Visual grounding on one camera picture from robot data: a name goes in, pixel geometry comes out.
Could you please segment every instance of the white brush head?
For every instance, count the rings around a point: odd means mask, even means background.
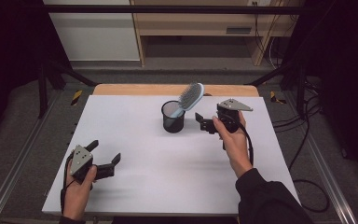
[[[201,83],[191,83],[179,97],[179,106],[190,110],[203,96],[204,87]]]

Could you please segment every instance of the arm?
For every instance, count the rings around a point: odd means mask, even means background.
[[[68,184],[65,194],[65,207],[60,218],[60,224],[83,224],[82,220],[87,201],[90,196],[91,184],[97,175],[97,167],[91,166],[83,183],[79,184],[69,175],[72,161],[69,162],[66,183]]]
[[[246,122],[240,113],[240,122]],[[241,196],[240,223],[312,223],[293,195],[281,182],[267,182],[249,161],[245,134],[241,129],[230,133],[213,117],[213,124],[225,144]]]

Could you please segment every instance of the black sleeve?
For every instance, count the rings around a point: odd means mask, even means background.
[[[60,217],[59,224],[86,224],[85,221],[75,221],[69,217]]]
[[[281,182],[267,182],[252,169],[236,183],[240,223],[313,223]]]

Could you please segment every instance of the sleeve cuff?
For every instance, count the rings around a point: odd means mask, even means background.
[[[75,221],[69,217],[60,217],[60,224],[86,224],[86,221]]]
[[[235,187],[240,195],[251,192],[259,185],[265,184],[267,181],[253,168],[238,178]]]

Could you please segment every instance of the mesh cup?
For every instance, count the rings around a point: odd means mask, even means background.
[[[173,114],[179,108],[178,101],[168,101],[161,107],[162,113],[162,126],[168,133],[179,133],[182,131],[185,124],[185,111],[177,118],[171,118]]]

